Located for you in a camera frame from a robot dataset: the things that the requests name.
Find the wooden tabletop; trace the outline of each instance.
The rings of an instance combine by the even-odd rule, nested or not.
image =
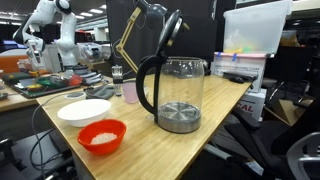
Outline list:
[[[38,104],[36,99],[27,99],[8,86],[5,86],[5,89],[0,90],[0,93],[9,94],[7,99],[0,100],[0,112]]]
[[[151,85],[152,78],[145,84]],[[81,128],[72,127],[57,117],[61,107],[75,101],[59,96],[43,106],[66,142],[95,179],[177,179],[201,152],[222,120],[249,87],[218,76],[206,76],[202,101],[201,126],[189,134],[174,134],[161,129],[140,103],[126,104],[123,97],[113,96],[105,118],[118,119],[127,126],[120,147],[103,156],[93,155],[78,142]],[[39,104],[49,98],[37,99]]]

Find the black kettle handle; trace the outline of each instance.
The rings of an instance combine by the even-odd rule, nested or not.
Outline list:
[[[141,105],[150,113],[154,114],[155,120],[157,120],[157,106],[158,106],[158,93],[159,93],[159,78],[161,72],[161,66],[166,62],[165,57],[160,57],[156,55],[146,57],[141,63],[136,78],[136,89],[137,95]],[[144,95],[144,80],[147,72],[155,68],[155,80],[154,80],[154,93],[153,93],[153,106],[148,102],[146,96]]]

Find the white bowl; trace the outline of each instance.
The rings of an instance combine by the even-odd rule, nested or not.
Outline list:
[[[111,103],[103,99],[81,100],[64,106],[58,111],[58,117],[75,127],[84,127],[104,118]]]

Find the kettle base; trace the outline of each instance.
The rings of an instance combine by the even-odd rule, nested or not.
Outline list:
[[[190,133],[200,127],[201,111],[185,102],[168,102],[159,107],[158,125],[173,133]]]

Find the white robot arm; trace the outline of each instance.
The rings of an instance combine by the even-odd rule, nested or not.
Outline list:
[[[67,0],[40,0],[34,12],[26,18],[19,29],[13,34],[13,39],[17,43],[28,47],[27,54],[37,68],[44,67],[42,51],[45,49],[45,43],[43,39],[28,34],[26,31],[29,26],[35,31],[40,31],[39,27],[50,24],[56,12],[62,14],[60,39],[57,42],[57,46],[63,66],[67,67],[77,64],[77,60],[72,52],[77,19],[71,12],[69,2]]]

